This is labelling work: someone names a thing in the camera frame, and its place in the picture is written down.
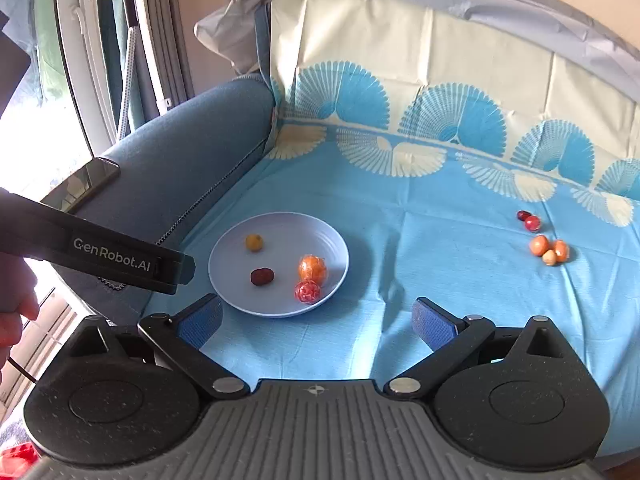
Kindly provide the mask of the person's left hand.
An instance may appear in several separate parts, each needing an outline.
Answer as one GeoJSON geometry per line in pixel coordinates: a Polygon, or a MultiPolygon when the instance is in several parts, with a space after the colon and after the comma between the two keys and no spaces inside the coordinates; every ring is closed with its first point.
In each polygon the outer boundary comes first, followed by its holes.
{"type": "Polygon", "coordinates": [[[20,342],[22,318],[35,321],[39,304],[35,294],[37,278],[30,266],[20,257],[1,254],[1,363],[6,365],[11,349],[20,342]]]}

